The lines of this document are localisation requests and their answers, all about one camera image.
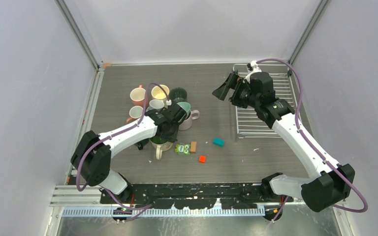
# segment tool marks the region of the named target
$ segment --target beige mug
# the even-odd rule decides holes
[[[150,143],[156,149],[156,159],[157,160],[161,159],[161,155],[163,154],[164,151],[171,149],[172,146],[173,146],[172,142],[164,141],[157,136],[150,138]]]
[[[160,86],[166,91],[167,95],[169,95],[169,87],[167,87],[166,85]],[[154,86],[154,88],[151,90],[151,96],[153,97],[153,99],[161,100],[164,104],[166,104],[167,97],[166,94],[164,94],[163,90],[161,90],[161,88]]]

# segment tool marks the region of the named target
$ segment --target debris on table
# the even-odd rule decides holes
[[[196,153],[196,142],[191,142],[190,143],[190,152],[191,153]]]
[[[199,157],[199,162],[200,163],[205,163],[205,161],[206,161],[206,156],[200,156]]]
[[[215,144],[215,145],[217,145],[217,146],[223,147],[225,141],[222,140],[222,139],[219,139],[219,138],[214,138],[214,141],[212,141],[212,143]]]

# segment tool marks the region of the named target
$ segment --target pink mug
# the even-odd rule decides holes
[[[142,85],[140,85],[140,87],[134,88],[129,93],[129,97],[131,98],[132,103],[134,104],[134,106],[144,107],[144,103],[145,103],[146,107],[149,107],[149,100],[148,99],[144,99],[145,94],[146,94],[146,90],[143,89]]]
[[[194,119],[198,119],[199,116],[200,116],[200,113],[199,113],[198,110],[190,111],[189,117],[186,118],[186,120],[183,121],[183,123],[181,123],[179,125],[179,130],[187,130],[187,129],[189,129],[192,126],[192,121]]]

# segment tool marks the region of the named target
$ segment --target white mug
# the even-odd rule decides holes
[[[187,130],[192,127],[192,121],[198,119],[200,113],[198,110],[190,111],[189,117],[179,125],[179,130]]]
[[[161,159],[161,155],[164,151],[171,149],[172,146],[173,146],[173,143],[171,143],[171,142],[166,142],[164,144],[155,144],[155,143],[153,143],[153,141],[150,140],[150,143],[156,149],[156,159],[157,160]]]
[[[162,100],[153,99],[149,103],[150,107],[149,110],[160,110],[164,107],[164,102]]]

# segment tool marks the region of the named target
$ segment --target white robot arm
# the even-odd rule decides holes
[[[282,173],[268,176],[262,180],[260,186],[263,197],[269,199],[275,195],[295,197],[304,200],[310,209],[316,212],[348,197],[350,187],[326,165],[326,161],[337,167],[337,170],[350,182],[354,179],[354,169],[349,164],[340,165],[325,152],[299,121],[299,127],[305,136],[317,150],[323,153],[326,158],[323,161],[299,133],[294,109],[285,100],[276,97],[270,75],[262,72],[255,61],[247,67],[250,73],[245,78],[233,71],[223,85],[212,94],[219,100],[224,100],[229,90],[233,89],[229,101],[241,108],[253,107],[257,117],[286,141],[309,175],[309,178],[288,177]]]
[[[103,140],[86,157],[82,164],[81,176],[89,186],[99,185],[116,195],[121,194],[129,183],[122,175],[110,169],[111,158],[125,148],[153,136],[174,142],[179,124],[185,120],[186,115],[179,105],[172,103],[160,111],[148,111],[141,121],[136,120],[118,129],[99,135],[88,131],[83,135],[70,161],[78,169],[84,153],[92,145]]]
[[[278,195],[302,199],[316,212],[348,197],[350,187],[326,165],[326,161],[337,167],[337,170],[350,182],[354,179],[354,169],[349,164],[340,165],[327,154],[299,122],[300,129],[311,144],[324,154],[326,160],[323,161],[298,132],[294,109],[285,100],[276,98],[270,75],[262,72],[255,61],[251,62],[249,70],[251,73],[246,78],[238,76],[237,72],[230,73],[223,85],[213,91],[213,95],[224,100],[228,91],[233,89],[229,101],[241,108],[253,107],[257,117],[286,141],[309,175],[308,178],[288,177],[282,173],[270,175],[262,179],[260,185],[262,196],[269,200],[275,199]],[[71,163],[78,168],[84,153],[92,145],[99,143],[83,162],[81,176],[89,186],[100,185],[116,195],[123,194],[129,183],[122,175],[110,169],[111,158],[126,147],[153,136],[160,136],[166,141],[175,141],[178,126],[185,116],[186,112],[176,103],[172,103],[159,112],[148,111],[141,121],[135,121],[116,130],[99,135],[89,131],[82,137]]]

